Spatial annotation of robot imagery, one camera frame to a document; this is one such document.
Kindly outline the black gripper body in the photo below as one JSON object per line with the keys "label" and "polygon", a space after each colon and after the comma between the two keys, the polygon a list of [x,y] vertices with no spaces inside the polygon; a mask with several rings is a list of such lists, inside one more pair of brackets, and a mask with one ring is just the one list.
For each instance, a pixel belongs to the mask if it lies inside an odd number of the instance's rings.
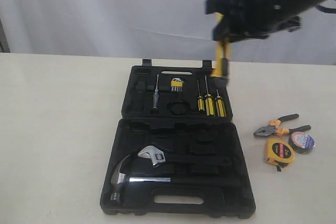
{"label": "black gripper body", "polygon": [[279,31],[294,32],[301,28],[298,14],[287,18],[276,18],[272,0],[225,0],[228,15],[230,42],[251,39],[266,39]]}

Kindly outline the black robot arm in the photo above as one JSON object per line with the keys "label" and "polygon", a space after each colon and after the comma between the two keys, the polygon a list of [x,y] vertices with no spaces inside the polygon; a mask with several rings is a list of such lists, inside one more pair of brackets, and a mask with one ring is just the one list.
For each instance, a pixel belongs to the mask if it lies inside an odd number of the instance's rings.
{"label": "black robot arm", "polygon": [[230,42],[266,39],[271,34],[301,27],[300,14],[326,0],[206,0],[205,13],[222,14],[212,39]]}

